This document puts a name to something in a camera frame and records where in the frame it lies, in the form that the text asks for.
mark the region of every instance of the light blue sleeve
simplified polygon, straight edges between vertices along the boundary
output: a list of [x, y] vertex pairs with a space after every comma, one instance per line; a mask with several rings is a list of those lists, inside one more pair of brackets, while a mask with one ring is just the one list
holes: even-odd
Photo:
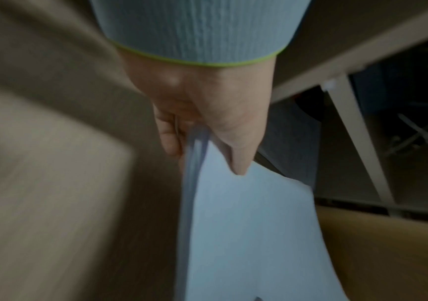
[[161, 60], [239, 65], [279, 53], [310, 0], [91, 0], [105, 35]]

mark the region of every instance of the hand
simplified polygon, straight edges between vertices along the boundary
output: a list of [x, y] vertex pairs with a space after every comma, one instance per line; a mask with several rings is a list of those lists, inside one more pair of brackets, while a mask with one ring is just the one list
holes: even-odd
[[161, 144], [168, 155], [182, 160], [189, 127], [203, 122], [231, 148], [231, 169], [238, 175], [246, 173], [264, 136], [275, 58], [216, 68], [119, 53], [133, 84], [154, 105]]

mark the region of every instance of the sleeve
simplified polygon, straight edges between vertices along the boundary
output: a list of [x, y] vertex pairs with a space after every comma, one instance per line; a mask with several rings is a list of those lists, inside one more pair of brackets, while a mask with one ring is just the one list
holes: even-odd
[[159, 60], [254, 63], [281, 52], [310, 0], [91, 0], [116, 45]]

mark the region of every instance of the white paper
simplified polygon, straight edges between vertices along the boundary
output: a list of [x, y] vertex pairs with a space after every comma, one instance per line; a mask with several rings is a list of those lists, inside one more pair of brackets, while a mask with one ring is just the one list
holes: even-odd
[[253, 163], [231, 172], [206, 129], [191, 136], [178, 235], [178, 301], [345, 301], [311, 188]]

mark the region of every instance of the green trim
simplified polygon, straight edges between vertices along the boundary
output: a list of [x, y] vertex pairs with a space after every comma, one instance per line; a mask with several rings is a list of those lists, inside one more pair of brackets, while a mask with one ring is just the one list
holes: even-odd
[[276, 51], [272, 54], [269, 54], [268, 56], [265, 57], [261, 57], [255, 60], [247, 60], [247, 61], [241, 61], [241, 62], [197, 62], [197, 61], [187, 61], [187, 60], [178, 60], [178, 59], [170, 59], [170, 58], [165, 58], [162, 56], [157, 56], [157, 55], [152, 55], [143, 51], [139, 51], [133, 48], [129, 48], [125, 45], [122, 45], [118, 42], [115, 42], [113, 40], [110, 40], [115, 46], [117, 46], [118, 48], [124, 49], [126, 51], [129, 52], [133, 52], [137, 55], [141, 55], [147, 58], [151, 58], [154, 60], [162, 60], [162, 61], [167, 61], [167, 62], [171, 62], [171, 63], [176, 63], [176, 64], [183, 64], [183, 65], [193, 65], [193, 66], [204, 66], [204, 67], [236, 67], [236, 66], [244, 66], [244, 65], [250, 65], [250, 64], [254, 64], [257, 62], [261, 62], [263, 60], [268, 60], [274, 56], [276, 56], [277, 54], [281, 53], [284, 49], [280, 49], [279, 51]]

